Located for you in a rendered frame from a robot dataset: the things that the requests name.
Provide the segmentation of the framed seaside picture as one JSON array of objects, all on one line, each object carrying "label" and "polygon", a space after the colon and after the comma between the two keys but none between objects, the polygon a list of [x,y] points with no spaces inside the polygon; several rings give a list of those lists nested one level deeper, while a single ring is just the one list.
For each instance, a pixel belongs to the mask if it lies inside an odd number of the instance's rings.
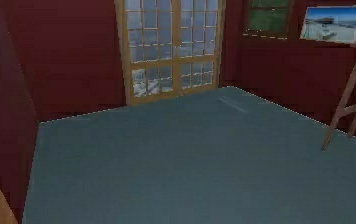
[{"label": "framed seaside picture", "polygon": [[308,7],[300,38],[334,43],[355,43],[356,5]]}]

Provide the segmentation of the wooden glass paned door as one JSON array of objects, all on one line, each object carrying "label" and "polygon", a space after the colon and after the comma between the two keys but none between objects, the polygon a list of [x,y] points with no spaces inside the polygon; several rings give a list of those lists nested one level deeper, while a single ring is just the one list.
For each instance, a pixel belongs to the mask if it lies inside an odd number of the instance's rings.
[{"label": "wooden glass paned door", "polygon": [[219,84],[226,0],[114,0],[126,103]]}]

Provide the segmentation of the dark framed window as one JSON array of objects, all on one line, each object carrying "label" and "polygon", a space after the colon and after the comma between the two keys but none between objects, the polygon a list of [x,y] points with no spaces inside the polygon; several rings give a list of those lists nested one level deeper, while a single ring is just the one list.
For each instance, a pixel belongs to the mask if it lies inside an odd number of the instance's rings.
[{"label": "dark framed window", "polygon": [[251,37],[286,39],[294,0],[247,0],[244,33]]}]

